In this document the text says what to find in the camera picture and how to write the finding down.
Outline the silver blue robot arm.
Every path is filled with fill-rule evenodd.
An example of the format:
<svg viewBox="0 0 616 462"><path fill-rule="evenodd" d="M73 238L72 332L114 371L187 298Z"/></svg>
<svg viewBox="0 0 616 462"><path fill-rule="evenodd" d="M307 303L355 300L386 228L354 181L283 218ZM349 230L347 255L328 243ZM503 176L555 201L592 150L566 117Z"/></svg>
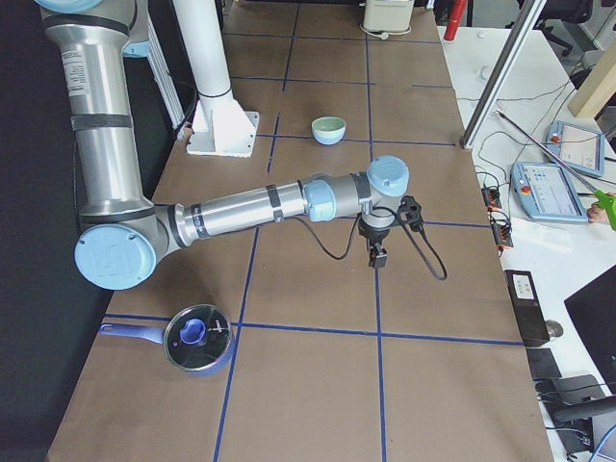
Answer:
<svg viewBox="0 0 616 462"><path fill-rule="evenodd" d="M168 255L198 240L267 223L305 225L355 217L377 267L382 239L398 221L410 171L395 156L343 176L316 173L283 185L232 192L236 163L253 150L259 116L235 99L217 9L211 1L172 5L196 85L195 120L178 141L152 198L141 185L124 57L145 50L150 29L144 1L42 1L46 35L59 47L87 201L84 232L74 247L78 271L107 290L133 288Z"/></svg>

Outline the person's hand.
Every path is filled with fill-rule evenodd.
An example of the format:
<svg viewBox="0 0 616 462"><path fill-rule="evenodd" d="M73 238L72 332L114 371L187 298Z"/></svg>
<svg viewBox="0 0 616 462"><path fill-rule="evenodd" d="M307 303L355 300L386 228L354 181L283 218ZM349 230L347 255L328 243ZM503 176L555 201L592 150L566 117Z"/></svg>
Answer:
<svg viewBox="0 0 616 462"><path fill-rule="evenodd" d="M593 223L609 224L609 218L606 210L602 209L598 202L593 203L587 209L587 217L588 220Z"/></svg>

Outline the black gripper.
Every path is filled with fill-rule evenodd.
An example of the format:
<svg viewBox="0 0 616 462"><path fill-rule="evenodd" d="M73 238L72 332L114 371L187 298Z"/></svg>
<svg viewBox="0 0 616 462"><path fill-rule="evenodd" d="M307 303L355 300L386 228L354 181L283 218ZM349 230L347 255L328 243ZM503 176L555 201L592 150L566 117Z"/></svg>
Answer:
<svg viewBox="0 0 616 462"><path fill-rule="evenodd" d="M369 255L369 267L373 269L384 268L388 259L388 253L384 246L384 240L388 237L388 227L377 228L369 225L362 218L358 224L359 234L366 240Z"/></svg>

